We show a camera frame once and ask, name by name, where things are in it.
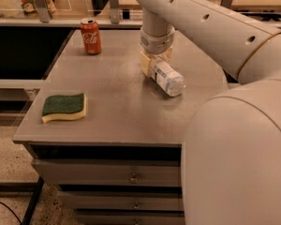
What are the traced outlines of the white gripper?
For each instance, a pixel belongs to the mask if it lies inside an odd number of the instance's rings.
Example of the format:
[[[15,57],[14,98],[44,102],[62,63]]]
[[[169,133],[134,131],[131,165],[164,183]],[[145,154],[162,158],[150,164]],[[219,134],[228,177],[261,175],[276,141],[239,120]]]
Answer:
[[[152,54],[160,54],[167,63],[171,60],[174,33],[173,27],[161,37],[149,35],[143,28],[140,30],[140,44],[144,49],[140,52],[140,67],[145,76],[151,77],[153,74],[155,57]]]

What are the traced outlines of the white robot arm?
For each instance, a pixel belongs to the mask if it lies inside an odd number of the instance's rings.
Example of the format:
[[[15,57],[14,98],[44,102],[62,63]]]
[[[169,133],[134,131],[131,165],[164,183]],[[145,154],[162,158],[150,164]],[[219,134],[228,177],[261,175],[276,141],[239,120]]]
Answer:
[[[179,30],[239,83],[187,126],[185,224],[281,225],[281,29],[207,0],[137,1],[145,50]]]

